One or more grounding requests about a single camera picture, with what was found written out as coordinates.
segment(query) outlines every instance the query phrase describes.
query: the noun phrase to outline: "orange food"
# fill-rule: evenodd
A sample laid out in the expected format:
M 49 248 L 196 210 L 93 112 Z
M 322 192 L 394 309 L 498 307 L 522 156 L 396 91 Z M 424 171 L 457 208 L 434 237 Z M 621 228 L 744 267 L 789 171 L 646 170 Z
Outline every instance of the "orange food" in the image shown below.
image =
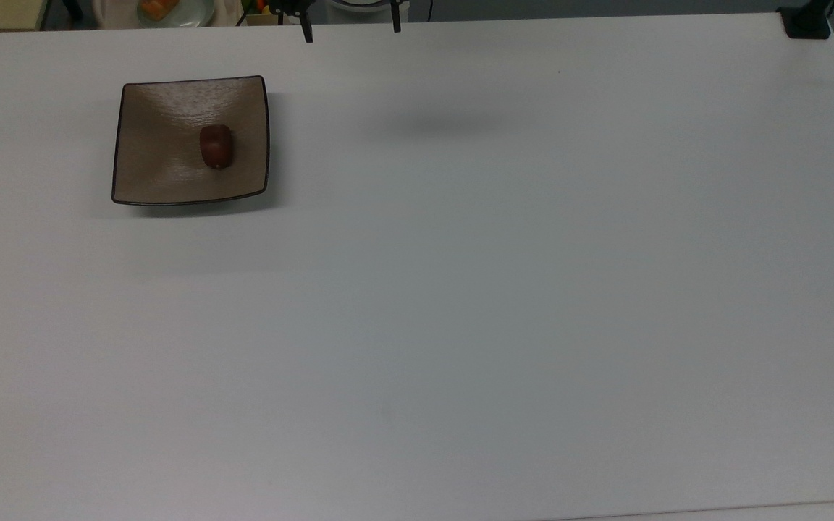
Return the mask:
M 159 21 L 172 11 L 172 7 L 176 7 L 179 0 L 140 0 L 140 10 L 146 14 L 150 20 Z

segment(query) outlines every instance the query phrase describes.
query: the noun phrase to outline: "black cable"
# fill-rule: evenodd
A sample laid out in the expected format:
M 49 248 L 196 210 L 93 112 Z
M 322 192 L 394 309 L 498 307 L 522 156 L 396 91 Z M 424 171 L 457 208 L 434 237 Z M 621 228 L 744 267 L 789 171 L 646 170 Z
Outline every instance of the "black cable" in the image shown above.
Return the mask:
M 249 13 L 249 7 L 252 6 L 253 2 L 250 0 L 246 7 L 244 7 L 244 14 L 240 17 L 240 20 L 237 21 L 237 26 L 240 27 L 240 24 L 243 23 L 243 20 L 246 20 L 246 13 Z

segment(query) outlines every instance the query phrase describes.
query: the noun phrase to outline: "white table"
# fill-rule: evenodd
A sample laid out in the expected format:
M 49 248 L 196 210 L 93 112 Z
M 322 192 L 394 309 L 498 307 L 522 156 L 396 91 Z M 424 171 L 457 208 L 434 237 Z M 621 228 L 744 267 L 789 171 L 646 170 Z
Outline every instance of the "white table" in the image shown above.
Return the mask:
M 834 521 L 834 504 L 801 504 L 791 507 L 739 508 L 678 514 L 603 517 L 605 521 Z
M 265 195 L 110 202 L 123 83 L 258 73 Z M 0 521 L 815 501 L 834 40 L 776 14 L 0 34 Z

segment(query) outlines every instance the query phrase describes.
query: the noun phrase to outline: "brown square plate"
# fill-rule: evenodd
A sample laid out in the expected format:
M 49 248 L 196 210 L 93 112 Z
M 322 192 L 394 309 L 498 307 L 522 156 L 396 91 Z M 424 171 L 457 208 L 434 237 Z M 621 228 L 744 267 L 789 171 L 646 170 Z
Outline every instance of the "brown square plate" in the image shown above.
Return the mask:
M 205 165 L 202 127 L 234 136 L 234 162 Z M 185 205 L 248 198 L 269 177 L 269 103 L 262 76 L 129 83 L 122 92 L 111 200 L 127 205 Z

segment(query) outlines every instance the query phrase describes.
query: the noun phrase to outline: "floor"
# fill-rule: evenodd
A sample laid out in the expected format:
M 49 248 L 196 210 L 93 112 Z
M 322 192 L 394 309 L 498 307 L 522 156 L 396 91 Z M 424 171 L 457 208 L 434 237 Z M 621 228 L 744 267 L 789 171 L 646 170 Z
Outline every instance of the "floor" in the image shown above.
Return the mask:
M 311 7 L 314 23 L 324 23 L 324 1 Z M 798 6 L 804 0 L 410 0 L 410 21 L 540 19 L 540 17 L 641 16 L 642 14 L 707 14 L 774 12 L 780 6 Z M 70 23 L 63 3 L 51 0 L 44 30 L 96 29 L 90 0 L 80 0 L 85 17 Z

